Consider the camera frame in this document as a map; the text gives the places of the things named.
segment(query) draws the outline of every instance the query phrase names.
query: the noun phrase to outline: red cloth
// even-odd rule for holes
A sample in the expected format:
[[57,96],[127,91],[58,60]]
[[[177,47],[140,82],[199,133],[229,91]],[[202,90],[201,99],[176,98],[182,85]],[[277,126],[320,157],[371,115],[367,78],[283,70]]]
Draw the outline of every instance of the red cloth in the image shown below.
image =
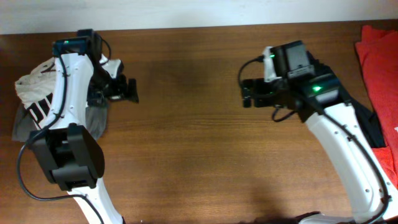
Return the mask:
[[398,32],[364,26],[356,51],[387,146],[373,152],[398,188]]

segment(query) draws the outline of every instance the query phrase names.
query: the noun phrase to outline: wooden table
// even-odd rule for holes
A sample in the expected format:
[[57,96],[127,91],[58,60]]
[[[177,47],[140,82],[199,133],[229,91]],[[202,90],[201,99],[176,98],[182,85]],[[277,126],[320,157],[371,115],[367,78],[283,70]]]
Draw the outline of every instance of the wooden table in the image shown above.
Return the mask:
[[[398,28],[398,21],[366,21],[101,31],[126,76],[137,79],[141,100],[113,103],[98,141],[106,187],[127,223],[237,223],[314,210],[349,215],[339,178],[306,126],[297,116],[272,122],[273,108],[243,108],[236,74],[265,46],[301,39],[370,107],[354,50],[364,24]],[[1,223],[86,223],[74,200],[24,195],[15,168],[22,144],[11,141],[14,81],[51,57],[54,40],[74,35],[0,36]],[[262,71],[252,65],[244,76]],[[22,174],[37,195],[65,194],[46,181],[30,151]]]

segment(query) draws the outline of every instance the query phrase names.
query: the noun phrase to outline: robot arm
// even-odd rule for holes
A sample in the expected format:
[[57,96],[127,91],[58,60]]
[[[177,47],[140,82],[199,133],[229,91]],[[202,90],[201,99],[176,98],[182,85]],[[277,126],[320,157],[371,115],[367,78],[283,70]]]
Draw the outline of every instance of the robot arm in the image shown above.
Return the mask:
[[[267,47],[254,61],[264,78],[244,80],[244,107],[275,106],[298,113],[326,150],[348,195],[353,219],[373,223],[398,218],[398,191],[374,156],[358,124],[351,98],[333,73],[310,64],[301,41]],[[339,223],[352,218],[310,214],[300,223]]]
[[104,185],[104,155],[86,130],[85,111],[87,104],[101,106],[107,99],[138,103],[138,96],[136,81],[127,84],[122,74],[123,63],[107,60],[101,48],[102,39],[93,30],[79,30],[77,37],[53,44],[57,79],[51,109],[46,127],[32,132],[28,142],[47,180],[77,201],[89,223],[122,224]]

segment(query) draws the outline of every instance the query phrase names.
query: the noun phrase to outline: black cable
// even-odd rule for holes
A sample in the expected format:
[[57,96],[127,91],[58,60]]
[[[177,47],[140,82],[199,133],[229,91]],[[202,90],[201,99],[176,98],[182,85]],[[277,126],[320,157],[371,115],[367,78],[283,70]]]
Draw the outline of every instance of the black cable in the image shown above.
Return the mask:
[[25,186],[24,181],[22,180],[22,176],[21,176],[21,159],[22,159],[22,155],[24,153],[24,151],[26,150],[26,148],[28,148],[31,144],[33,144],[36,140],[43,138],[45,136],[45,133],[50,129],[51,126],[53,126],[61,117],[61,114],[63,112],[63,108],[65,107],[65,101],[67,99],[67,86],[68,86],[68,78],[67,78],[67,69],[65,68],[65,64],[62,60],[61,55],[58,53],[60,62],[62,64],[62,69],[63,69],[63,78],[64,78],[64,86],[63,86],[63,95],[62,95],[62,104],[61,104],[61,108],[59,110],[59,112],[57,114],[55,114],[55,119],[48,125],[46,125],[44,128],[42,128],[36,135],[34,135],[33,137],[31,137],[30,139],[28,139],[25,144],[21,147],[19,153],[18,153],[18,158],[17,158],[17,177],[18,177],[18,182],[19,185],[21,186],[21,188],[23,189],[23,191],[31,198],[35,199],[35,200],[39,200],[39,201],[44,201],[44,202],[48,202],[48,201],[54,201],[54,200],[61,200],[61,199],[66,199],[66,198],[74,198],[74,197],[79,197],[81,199],[83,199],[90,207],[91,209],[93,209],[93,211],[96,213],[96,215],[98,216],[100,222],[103,224],[104,221],[100,215],[100,213],[97,211],[97,209],[94,207],[94,205],[87,199],[86,195],[78,195],[78,194],[74,194],[74,195],[64,195],[64,196],[58,196],[58,197],[48,197],[48,198],[44,198],[44,197],[38,197],[36,195],[34,195],[32,192],[30,192],[27,187]]
[[111,60],[111,56],[112,56],[112,49],[111,49],[111,46],[109,46],[108,42],[107,42],[106,40],[104,40],[104,39],[102,39],[102,42],[104,42],[104,43],[106,44],[106,46],[108,47],[109,55],[108,55],[107,61],[100,64],[101,66],[104,65],[104,64],[106,64],[106,63],[108,63],[109,60]]
[[380,173],[380,170],[377,168],[377,165],[374,163],[374,161],[372,160],[371,156],[369,155],[369,153],[366,151],[366,149],[363,147],[363,145],[358,141],[358,139],[356,138],[356,136],[354,134],[352,134],[345,126],[341,125],[339,122],[337,122],[334,118],[332,118],[331,116],[329,116],[327,113],[325,113],[325,111],[317,106],[315,106],[314,104],[312,104],[312,102],[310,102],[310,100],[308,100],[306,97],[300,95],[300,94],[296,94],[296,96],[298,96],[301,100],[303,100],[304,102],[306,102],[309,106],[311,106],[319,115],[323,115],[325,116],[330,122],[332,122],[333,124],[335,124],[337,127],[339,127],[347,136],[348,139],[354,141],[355,145],[357,145],[357,147],[359,148],[359,150],[362,152],[362,154],[364,155],[364,157],[366,158],[366,160],[369,162],[369,165],[372,167],[373,172],[375,173],[378,181],[380,182],[381,188],[382,188],[382,192],[383,192],[383,198],[382,198],[382,203],[383,206],[380,210],[380,212],[378,214],[376,214],[375,216],[373,216],[371,219],[369,219],[366,222],[363,222],[362,224],[372,224],[376,221],[378,221],[380,218],[382,218],[382,216],[384,215],[384,213],[387,211],[388,209],[388,204],[390,202],[391,196],[388,194],[388,188],[387,185]]
[[[242,72],[243,72],[244,68],[245,68],[246,66],[248,66],[250,63],[253,63],[253,62],[264,62],[264,56],[263,56],[263,55],[260,55],[260,56],[258,56],[258,57],[256,57],[256,58],[254,58],[254,59],[252,59],[252,60],[246,62],[246,63],[243,64],[242,67],[239,69],[239,72],[238,72],[238,84],[239,84],[239,87],[242,89],[242,91],[250,91],[249,89],[247,89],[247,88],[243,85],[243,82],[242,82],[242,80],[241,80],[241,76],[242,76]],[[271,98],[271,97],[273,97],[273,95],[271,95],[271,94],[257,94],[257,93],[253,93],[252,91],[250,91],[250,97],[254,97],[254,98]]]
[[245,68],[246,66],[248,66],[250,63],[253,63],[253,62],[263,62],[263,61],[264,61],[264,56],[261,55],[261,56],[258,56],[257,58],[254,58],[254,59],[252,59],[252,60],[250,60],[250,61],[248,61],[248,62],[246,62],[245,64],[242,65],[242,67],[239,69],[239,72],[238,72],[238,84],[239,84],[239,86],[240,86],[241,88],[244,88],[243,83],[242,83],[242,81],[241,81],[241,76],[242,76],[242,72],[243,72],[244,68]]
[[275,111],[272,113],[271,118],[272,118],[272,120],[275,121],[275,122],[284,121],[284,120],[286,120],[287,118],[291,117],[293,114],[296,113],[296,111],[291,111],[291,112],[287,113],[285,116],[283,116],[283,117],[281,117],[281,118],[278,118],[278,119],[275,119],[276,114],[278,113],[279,110],[280,110],[280,108],[276,108]]

